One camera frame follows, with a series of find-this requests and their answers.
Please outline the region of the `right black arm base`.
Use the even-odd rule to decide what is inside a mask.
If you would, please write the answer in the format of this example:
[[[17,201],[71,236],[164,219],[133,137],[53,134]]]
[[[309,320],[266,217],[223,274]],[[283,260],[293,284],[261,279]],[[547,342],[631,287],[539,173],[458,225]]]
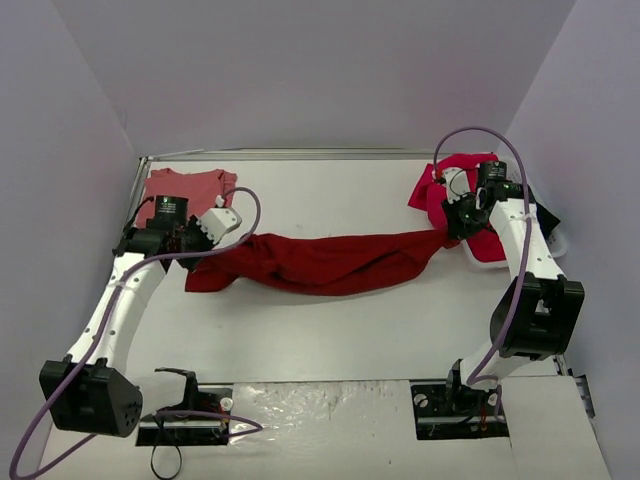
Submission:
[[[447,379],[411,381],[410,394],[419,441],[509,436],[497,389],[471,389],[461,384],[458,373],[452,373]]]

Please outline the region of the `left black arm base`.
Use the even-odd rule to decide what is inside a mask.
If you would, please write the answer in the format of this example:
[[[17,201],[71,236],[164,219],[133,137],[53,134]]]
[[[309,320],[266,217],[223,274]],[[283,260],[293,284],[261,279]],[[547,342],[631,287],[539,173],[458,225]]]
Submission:
[[[135,445],[223,446],[230,440],[230,422],[209,418],[232,412],[233,387],[207,384],[190,370],[160,367],[139,379],[143,393],[143,414],[138,423]]]

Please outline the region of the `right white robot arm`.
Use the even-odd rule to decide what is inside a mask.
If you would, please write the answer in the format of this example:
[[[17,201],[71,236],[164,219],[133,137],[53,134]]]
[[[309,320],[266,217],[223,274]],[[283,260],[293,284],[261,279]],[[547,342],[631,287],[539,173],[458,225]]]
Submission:
[[[549,250],[531,188],[509,180],[502,161],[481,163],[476,172],[474,187],[459,167],[441,174],[448,232],[468,240],[491,228],[510,284],[491,315],[487,343],[456,363],[460,378],[443,389],[446,406],[457,413],[478,403],[479,390],[493,390],[524,365],[564,353],[585,298],[582,283],[569,279]]]

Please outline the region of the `dark red t-shirt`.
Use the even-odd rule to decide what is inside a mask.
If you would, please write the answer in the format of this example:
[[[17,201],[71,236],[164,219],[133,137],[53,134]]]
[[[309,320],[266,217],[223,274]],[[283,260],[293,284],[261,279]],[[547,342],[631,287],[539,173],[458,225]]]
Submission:
[[[252,235],[207,257],[186,277],[189,293],[214,293],[238,279],[313,296],[348,296],[417,278],[431,258],[456,243],[443,230],[294,239]]]

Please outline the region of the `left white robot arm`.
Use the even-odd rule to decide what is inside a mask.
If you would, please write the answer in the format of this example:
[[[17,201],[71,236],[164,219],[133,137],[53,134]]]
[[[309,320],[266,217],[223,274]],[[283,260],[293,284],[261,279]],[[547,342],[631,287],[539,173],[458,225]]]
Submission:
[[[133,432],[143,393],[125,369],[149,300],[173,261],[193,270],[241,223],[223,199],[201,215],[189,214],[183,197],[152,200],[154,213],[143,226],[125,226],[111,278],[83,333],[62,359],[40,371],[46,408],[60,430],[114,437]]]

